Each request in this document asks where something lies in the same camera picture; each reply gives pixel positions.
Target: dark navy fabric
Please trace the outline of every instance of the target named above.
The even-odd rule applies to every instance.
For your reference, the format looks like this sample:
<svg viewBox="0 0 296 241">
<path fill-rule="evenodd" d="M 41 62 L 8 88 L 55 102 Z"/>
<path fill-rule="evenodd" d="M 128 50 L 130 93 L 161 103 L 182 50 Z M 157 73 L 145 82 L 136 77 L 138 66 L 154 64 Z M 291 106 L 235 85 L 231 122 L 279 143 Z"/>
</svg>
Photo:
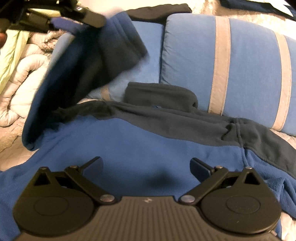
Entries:
<svg viewBox="0 0 296 241">
<path fill-rule="evenodd" d="M 198 108 L 208 110 L 214 75 L 215 17 L 174 14 L 168 17 L 160 82 L 191 90 Z"/>
<path fill-rule="evenodd" d="M 290 56 L 296 56 L 296 47 L 294 46 L 295 41 L 289 37 L 286 37 L 288 44 Z M 292 68 L 292 88 L 291 88 L 291 97 L 289 112 L 286 118 L 286 122 L 282 129 L 282 132 L 289 135 L 295 135 L 296 133 L 296 58 L 291 58 L 291 68 Z"/>
<path fill-rule="evenodd" d="M 271 128 L 281 95 L 281 58 L 276 36 L 257 24 L 229 21 L 231 55 L 223 114 Z"/>
<path fill-rule="evenodd" d="M 36 92 L 23 130 L 24 146 L 35 148 L 48 113 L 75 105 L 146 56 L 147 49 L 125 12 L 107 19 L 102 28 L 88 26 L 51 66 Z"/>
<path fill-rule="evenodd" d="M 192 13 L 187 3 L 183 4 L 163 4 L 154 7 L 141 7 L 126 11 L 131 20 L 160 23 L 165 25 L 168 16 L 175 13 Z"/>
<path fill-rule="evenodd" d="M 62 171 L 95 156 L 102 157 L 103 171 L 99 166 L 97 175 L 93 170 L 86 177 L 116 196 L 180 197 L 199 184 L 190 173 L 192 157 L 230 171 L 253 166 L 274 191 L 282 209 L 296 218 L 296 180 L 250 150 L 165 138 L 118 118 L 78 116 L 55 131 L 46 130 L 40 149 L 27 162 L 0 173 L 0 240 L 11 241 L 19 234 L 12 208 L 39 167 Z"/>
<path fill-rule="evenodd" d="M 291 11 L 293 17 L 274 8 L 270 3 L 254 2 L 248 0 L 220 0 L 220 2 L 223 7 L 227 7 L 230 9 L 242 9 L 263 13 L 274 13 L 292 20 L 296 20 L 296 10 L 289 5 L 285 6 Z"/>
</svg>

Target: white comforter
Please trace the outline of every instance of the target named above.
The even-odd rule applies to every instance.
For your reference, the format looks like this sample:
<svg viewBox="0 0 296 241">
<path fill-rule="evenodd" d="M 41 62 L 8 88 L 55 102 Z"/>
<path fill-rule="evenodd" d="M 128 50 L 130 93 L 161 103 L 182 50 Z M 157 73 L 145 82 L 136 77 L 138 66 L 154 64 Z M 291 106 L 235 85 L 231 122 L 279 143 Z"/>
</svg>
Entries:
<svg viewBox="0 0 296 241">
<path fill-rule="evenodd" d="M 42 82 L 49 59 L 35 44 L 27 44 L 16 69 L 0 95 L 0 126 L 27 117 L 34 94 Z"/>
</svg>

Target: ribbed black surface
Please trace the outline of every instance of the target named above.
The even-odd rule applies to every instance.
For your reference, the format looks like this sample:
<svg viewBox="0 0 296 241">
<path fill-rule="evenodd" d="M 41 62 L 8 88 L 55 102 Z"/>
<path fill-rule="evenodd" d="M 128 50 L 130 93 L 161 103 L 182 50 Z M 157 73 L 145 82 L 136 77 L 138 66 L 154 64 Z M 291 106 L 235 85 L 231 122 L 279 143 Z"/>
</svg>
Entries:
<svg viewBox="0 0 296 241">
<path fill-rule="evenodd" d="M 173 197 L 123 197 L 99 208 L 82 229 L 63 237 L 38 238 L 22 234 L 16 241 L 279 241 L 274 235 L 246 238 L 221 233 L 191 206 Z"/>
</svg>

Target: bed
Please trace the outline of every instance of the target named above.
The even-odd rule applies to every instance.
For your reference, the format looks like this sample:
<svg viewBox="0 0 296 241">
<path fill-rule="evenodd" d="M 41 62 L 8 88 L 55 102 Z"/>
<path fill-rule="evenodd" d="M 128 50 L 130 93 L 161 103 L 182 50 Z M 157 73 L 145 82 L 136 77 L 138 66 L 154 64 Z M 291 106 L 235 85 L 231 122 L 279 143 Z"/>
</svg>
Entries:
<svg viewBox="0 0 296 241">
<path fill-rule="evenodd" d="M 158 1 L 157 3 L 153 3 L 153 4 L 150 2 L 150 6 L 154 6 L 157 4 L 166 4 L 166 3 L 179 4 L 183 2 L 163 1 L 160 3 Z M 103 11 L 103 10 L 105 11 L 110 8 L 109 6 L 111 5 L 113 6 L 115 3 L 110 1 L 108 2 L 101 1 L 100 4 L 93 4 L 93 2 L 82 1 L 82 4 L 90 7 L 90 9 L 94 11 Z M 241 19 L 241 20 L 245 20 L 245 21 L 252 22 L 260 26 L 269 28 L 275 32 L 286 35 L 292 39 L 296 39 L 296 22 L 289 19 L 285 19 L 283 17 L 276 16 L 274 14 L 262 14 L 258 12 L 226 9 L 220 5 L 219 0 L 189 1 L 188 5 L 189 7 L 191 7 L 193 14 L 228 16 L 230 18 Z M 145 3 L 143 2 L 135 3 L 130 1 L 128 3 L 125 3 L 124 6 L 121 5 L 119 7 L 123 8 L 124 10 L 135 9 L 138 7 L 145 7 Z M 43 54 L 42 54 L 40 50 L 38 50 L 39 52 L 37 51 L 38 53 L 35 53 L 35 54 L 46 56 L 44 55 L 45 51 L 41 50 L 43 51 Z M 29 87 L 31 97 L 29 101 L 27 101 L 26 103 L 24 102 L 24 104 L 27 106 L 27 109 L 25 111 L 20 110 L 19 113 L 14 112 L 16 113 L 16 115 L 14 115 L 13 118 L 10 118 L 10 122 L 8 122 L 9 124 L 6 124 L 8 125 L 8 127 L 1 127 L 1 130 L 0 130 L 0 136 L 1 136 L 0 169 L 2 171 L 25 162 L 26 160 L 28 160 L 28 158 L 30 158 L 35 153 L 35 152 L 30 152 L 23 147 L 23 145 L 21 144 L 21 135 L 22 135 L 23 124 L 28 114 L 28 106 L 30 106 L 30 102 L 32 101 L 34 93 L 38 88 L 38 85 L 42 82 L 43 77 L 49 65 L 49 63 L 44 57 L 41 57 L 41 56 L 39 57 L 44 59 L 44 62 L 38 67 L 38 69 L 41 68 L 40 72 L 42 72 L 42 74 L 40 75 L 42 77 L 39 78 L 39 81 L 37 83 L 34 83 L 32 88 Z M 24 92 L 21 91 L 22 88 L 20 88 L 19 86 L 17 86 L 17 88 L 15 88 L 12 91 L 12 94 L 10 95 L 10 97 L 15 95 L 15 99 L 17 99 L 18 96 L 20 97 L 24 94 Z M 9 100 L 9 102 L 6 105 L 8 107 L 8 110 L 11 110 L 11 111 L 13 111 L 15 106 L 13 102 L 13 98 L 11 101 Z M 278 136 L 280 136 L 282 139 L 284 139 L 286 142 L 288 142 L 293 148 L 296 149 L 296 137 L 287 135 L 285 133 L 278 132 L 275 130 L 272 130 L 272 131 Z M 296 239 L 296 230 L 295 230 L 296 221 L 293 220 L 289 215 L 285 213 L 282 213 L 281 221 L 282 221 L 282 228 L 283 228 L 282 239 L 286 241 L 295 240 Z"/>
</svg>

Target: light green fabric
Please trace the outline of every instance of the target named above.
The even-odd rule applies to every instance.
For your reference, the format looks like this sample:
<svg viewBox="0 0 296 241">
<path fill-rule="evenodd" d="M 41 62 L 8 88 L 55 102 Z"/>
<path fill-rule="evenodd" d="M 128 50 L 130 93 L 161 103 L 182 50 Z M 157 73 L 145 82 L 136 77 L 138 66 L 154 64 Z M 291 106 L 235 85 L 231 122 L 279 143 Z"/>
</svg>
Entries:
<svg viewBox="0 0 296 241">
<path fill-rule="evenodd" d="M 7 41 L 0 50 L 0 94 L 10 79 L 27 44 L 29 32 L 7 30 Z"/>
</svg>

